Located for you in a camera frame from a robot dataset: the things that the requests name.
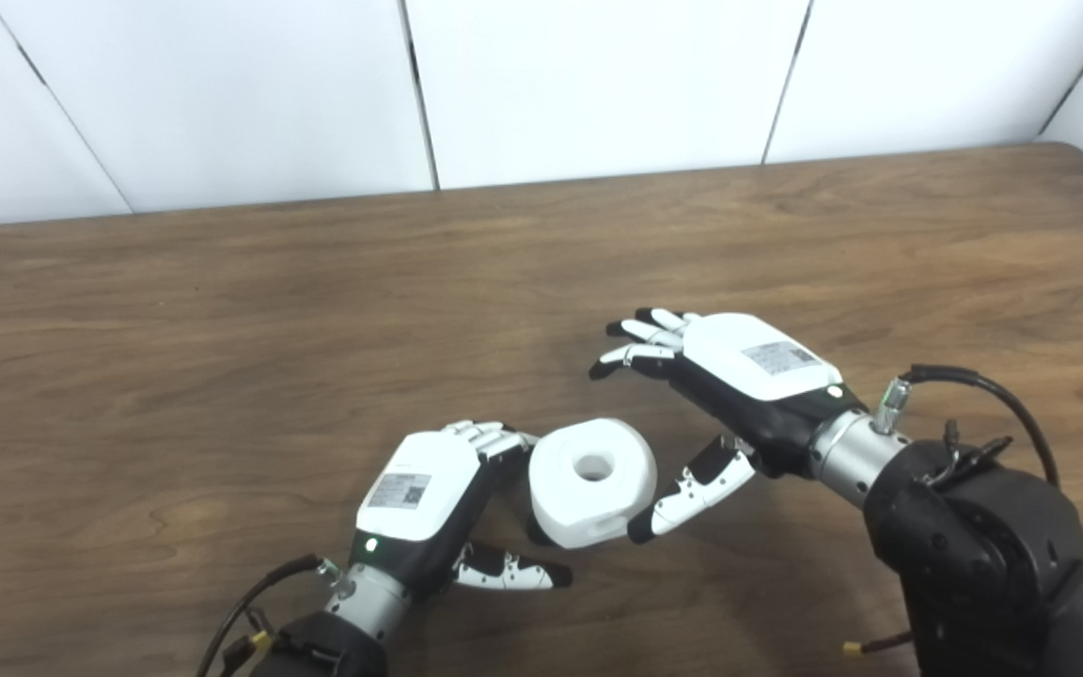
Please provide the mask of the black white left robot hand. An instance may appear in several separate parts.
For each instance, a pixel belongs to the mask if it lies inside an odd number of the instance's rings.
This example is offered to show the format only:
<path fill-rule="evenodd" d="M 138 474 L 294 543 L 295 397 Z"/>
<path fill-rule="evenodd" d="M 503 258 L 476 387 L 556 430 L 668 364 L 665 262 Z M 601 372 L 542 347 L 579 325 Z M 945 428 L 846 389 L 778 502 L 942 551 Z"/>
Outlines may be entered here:
<path fill-rule="evenodd" d="M 349 567 L 371 567 L 420 603 L 451 586 L 564 589 L 571 567 L 477 543 L 491 497 L 529 466 L 537 437 L 460 420 L 410 433 L 361 502 Z"/>

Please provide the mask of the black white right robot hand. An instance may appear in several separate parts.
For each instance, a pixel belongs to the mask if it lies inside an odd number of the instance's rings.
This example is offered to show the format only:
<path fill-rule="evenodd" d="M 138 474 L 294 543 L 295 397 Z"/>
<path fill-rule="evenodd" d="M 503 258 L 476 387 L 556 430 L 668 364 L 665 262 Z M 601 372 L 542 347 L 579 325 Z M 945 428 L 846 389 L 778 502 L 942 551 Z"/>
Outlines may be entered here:
<path fill-rule="evenodd" d="M 619 370 L 644 374 L 726 429 L 629 519 L 632 543 L 682 526 L 756 473 L 812 479 L 817 438 L 846 413 L 865 411 L 828 361 L 752 314 L 644 307 L 605 331 L 626 343 L 599 356 L 590 380 Z"/>

